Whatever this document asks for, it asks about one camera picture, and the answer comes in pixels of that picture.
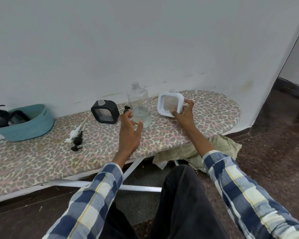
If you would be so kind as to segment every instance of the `clear bottle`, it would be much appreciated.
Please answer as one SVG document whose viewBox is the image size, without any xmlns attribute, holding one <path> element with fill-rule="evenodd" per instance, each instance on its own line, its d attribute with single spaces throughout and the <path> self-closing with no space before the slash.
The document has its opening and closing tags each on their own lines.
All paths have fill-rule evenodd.
<svg viewBox="0 0 299 239">
<path fill-rule="evenodd" d="M 152 123 L 147 89 L 140 88 L 138 82 L 133 82 L 132 90 L 127 93 L 127 96 L 129 105 L 133 111 L 133 120 L 136 123 L 142 120 L 143 127 L 147 128 Z"/>
</svg>

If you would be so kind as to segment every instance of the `leg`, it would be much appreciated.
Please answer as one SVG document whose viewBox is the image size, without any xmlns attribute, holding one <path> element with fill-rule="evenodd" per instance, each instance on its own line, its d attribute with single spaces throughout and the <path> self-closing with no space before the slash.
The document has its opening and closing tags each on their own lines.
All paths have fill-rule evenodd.
<svg viewBox="0 0 299 239">
<path fill-rule="evenodd" d="M 176 166 L 166 177 L 147 238 L 228 238 L 191 167 Z"/>
<path fill-rule="evenodd" d="M 134 229 L 113 203 L 107 213 L 99 239 L 138 239 Z"/>
</svg>

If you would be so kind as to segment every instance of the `beige cloth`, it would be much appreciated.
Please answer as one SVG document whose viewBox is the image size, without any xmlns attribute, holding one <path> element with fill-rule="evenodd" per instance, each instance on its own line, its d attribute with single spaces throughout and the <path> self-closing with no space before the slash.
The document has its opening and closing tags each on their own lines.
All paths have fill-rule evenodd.
<svg viewBox="0 0 299 239">
<path fill-rule="evenodd" d="M 210 137 L 208 138 L 208 141 L 215 147 L 216 150 L 232 157 L 233 160 L 236 160 L 237 153 L 242 146 L 223 135 Z M 192 168 L 206 173 L 202 164 L 202 159 L 192 143 L 156 153 L 153 163 L 163 169 L 166 165 L 165 161 L 179 159 L 186 160 Z"/>
</svg>

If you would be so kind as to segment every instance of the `blue plaid sleeve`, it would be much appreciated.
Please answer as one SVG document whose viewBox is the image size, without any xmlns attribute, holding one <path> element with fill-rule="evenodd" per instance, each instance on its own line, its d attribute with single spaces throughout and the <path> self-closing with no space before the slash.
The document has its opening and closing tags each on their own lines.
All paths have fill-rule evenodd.
<svg viewBox="0 0 299 239">
<path fill-rule="evenodd" d="M 213 150 L 202 159 L 228 213 L 246 238 L 299 239 L 299 222 L 230 156 Z"/>
<path fill-rule="evenodd" d="M 98 238 L 122 181 L 123 172 L 117 164 L 105 165 L 91 184 L 72 196 L 66 212 L 43 238 Z"/>
</svg>

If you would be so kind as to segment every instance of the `basket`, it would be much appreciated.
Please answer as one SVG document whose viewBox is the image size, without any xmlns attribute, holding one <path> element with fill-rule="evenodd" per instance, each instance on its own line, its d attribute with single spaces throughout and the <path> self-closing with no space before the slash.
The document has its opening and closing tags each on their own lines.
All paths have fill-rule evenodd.
<svg viewBox="0 0 299 239">
<path fill-rule="evenodd" d="M 44 104 L 24 106 L 9 110 L 9 112 L 15 110 L 24 112 L 31 120 L 13 126 L 1 127 L 0 134 L 8 141 L 17 142 L 36 138 L 46 134 L 53 127 L 53 117 Z"/>
</svg>

